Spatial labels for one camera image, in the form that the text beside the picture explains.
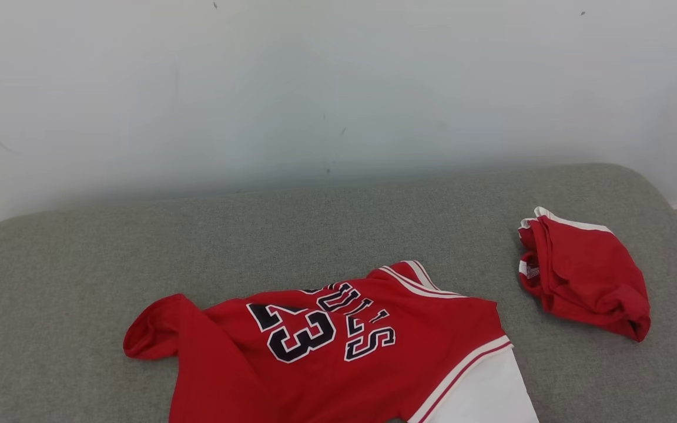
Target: wall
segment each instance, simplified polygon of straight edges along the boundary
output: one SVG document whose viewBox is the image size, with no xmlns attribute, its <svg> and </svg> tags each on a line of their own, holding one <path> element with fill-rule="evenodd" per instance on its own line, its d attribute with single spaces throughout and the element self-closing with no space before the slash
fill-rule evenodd
<svg viewBox="0 0 677 423">
<path fill-rule="evenodd" d="M 0 0 L 0 220 L 586 161 L 677 205 L 677 0 Z"/>
</svg>

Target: red fabric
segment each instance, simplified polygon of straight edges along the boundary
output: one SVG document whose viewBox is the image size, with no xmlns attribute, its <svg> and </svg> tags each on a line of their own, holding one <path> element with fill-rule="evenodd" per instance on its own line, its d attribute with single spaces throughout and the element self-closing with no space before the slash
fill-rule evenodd
<svg viewBox="0 0 677 423">
<path fill-rule="evenodd" d="M 495 303 L 425 287 L 405 263 L 391 268 L 409 283 L 374 270 L 322 290 L 266 292 L 204 311 L 173 295 L 140 314 L 124 351 L 179 356 L 171 423 L 409 420 L 467 354 L 501 337 L 509 343 Z M 328 340 L 330 327 L 330 341 L 284 361 L 301 345 Z"/>
<path fill-rule="evenodd" d="M 651 324 L 649 299 L 626 247 L 609 230 L 558 220 L 538 213 L 519 229 L 528 250 L 522 257 L 527 274 L 524 265 L 519 273 L 522 286 L 548 313 L 642 342 Z"/>
</svg>

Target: gray fabric surface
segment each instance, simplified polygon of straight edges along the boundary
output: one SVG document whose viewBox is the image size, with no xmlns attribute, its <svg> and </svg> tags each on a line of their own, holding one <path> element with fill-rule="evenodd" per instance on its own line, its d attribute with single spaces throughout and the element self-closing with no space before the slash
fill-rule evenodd
<svg viewBox="0 0 677 423">
<path fill-rule="evenodd" d="M 546 315 L 521 289 L 516 228 L 538 204 L 626 244 L 651 301 L 643 343 Z M 321 287 L 405 259 L 441 289 L 498 302 L 542 423 L 677 421 L 677 217 L 641 176 L 610 165 L 7 220 L 0 421 L 166 421 L 176 359 L 122 351 L 145 306 L 176 292 L 205 307 Z"/>
</svg>

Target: chicago bulls jersey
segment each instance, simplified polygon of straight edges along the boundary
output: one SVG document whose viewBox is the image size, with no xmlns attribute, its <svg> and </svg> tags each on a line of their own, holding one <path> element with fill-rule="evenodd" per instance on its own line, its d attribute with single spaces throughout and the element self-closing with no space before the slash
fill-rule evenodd
<svg viewBox="0 0 677 423">
<path fill-rule="evenodd" d="M 172 423 L 537 421 L 496 304 L 441 291 L 416 261 L 203 311 L 166 297 L 124 349 L 178 355 Z"/>
</svg>

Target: folded red garment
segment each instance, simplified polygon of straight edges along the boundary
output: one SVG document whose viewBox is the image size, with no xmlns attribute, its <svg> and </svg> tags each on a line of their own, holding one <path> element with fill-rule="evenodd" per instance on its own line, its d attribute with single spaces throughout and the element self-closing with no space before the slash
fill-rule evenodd
<svg viewBox="0 0 677 423">
<path fill-rule="evenodd" d="M 644 276 L 607 227 L 561 219 L 538 207 L 521 220 L 529 250 L 519 262 L 521 284 L 548 313 L 642 342 L 650 327 Z"/>
</svg>

